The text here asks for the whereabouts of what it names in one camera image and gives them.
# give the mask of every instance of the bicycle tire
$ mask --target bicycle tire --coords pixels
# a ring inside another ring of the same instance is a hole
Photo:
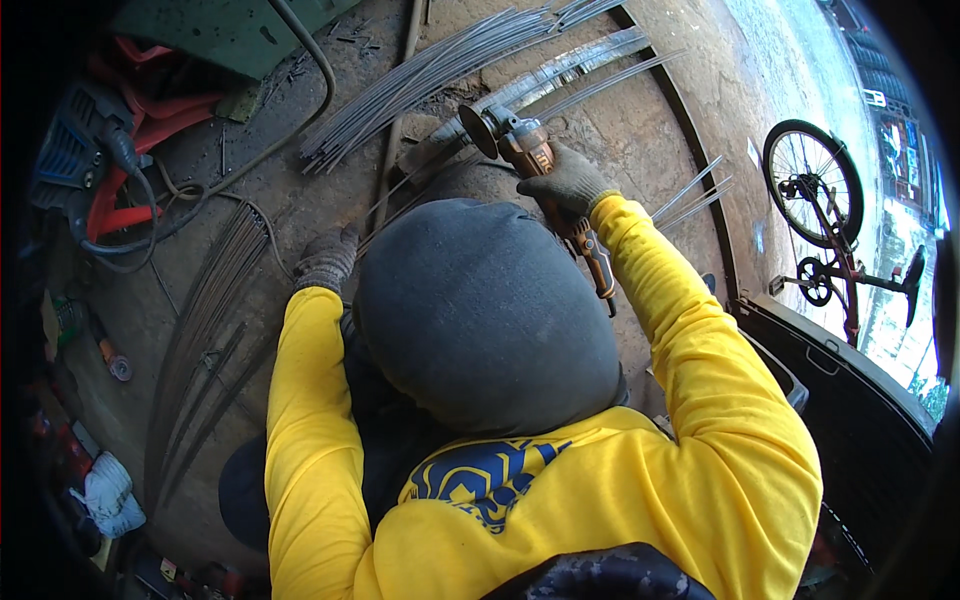
[[[860,228],[863,226],[863,185],[860,182],[860,176],[856,172],[856,167],[853,166],[853,161],[847,149],[841,148],[828,133],[812,123],[807,123],[800,119],[788,119],[781,121],[767,133],[767,139],[763,143],[763,174],[767,181],[767,191],[770,193],[770,196],[773,197],[774,204],[777,206],[780,214],[783,215],[783,218],[786,219],[787,225],[796,231],[804,240],[818,248],[830,248],[829,238],[827,238],[825,234],[813,234],[806,229],[803,224],[798,223],[794,219],[793,215],[783,203],[783,196],[777,188],[779,182],[774,181],[775,176],[771,165],[774,144],[792,132],[809,135],[834,155],[837,166],[840,167],[840,172],[843,174],[847,189],[850,192],[850,212],[847,215],[847,221],[843,225],[843,233],[844,237],[847,238],[847,242],[852,243],[853,240],[856,239],[856,236],[860,234]]]

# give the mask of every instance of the worker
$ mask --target worker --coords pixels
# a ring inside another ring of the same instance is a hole
[[[517,192],[589,216],[676,441],[623,406],[606,304],[519,206],[412,210],[346,312],[357,235],[328,231],[298,266],[266,435],[220,481],[275,597],[792,597],[823,491],[803,422],[643,207],[551,145]]]

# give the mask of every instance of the white cloth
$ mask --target white cloth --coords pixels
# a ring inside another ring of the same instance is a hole
[[[97,458],[84,480],[84,495],[70,493],[83,502],[100,533],[116,539],[147,522],[133,497],[133,480],[109,452]]]

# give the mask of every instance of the hand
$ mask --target hand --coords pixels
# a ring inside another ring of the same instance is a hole
[[[610,182],[576,150],[560,142],[549,143],[556,158],[553,171],[521,181],[516,185],[516,192],[538,201],[552,200],[588,217],[603,193],[613,190]]]
[[[340,288],[353,272],[359,237],[353,223],[344,228],[327,229],[315,237],[303,249],[300,262],[294,268],[294,292],[317,286],[340,296]]]

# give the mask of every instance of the blue print on shirt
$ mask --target blue print on shirt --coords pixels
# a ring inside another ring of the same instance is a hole
[[[413,472],[408,496],[443,500],[499,534],[535,475],[569,445],[511,440],[450,448]]]

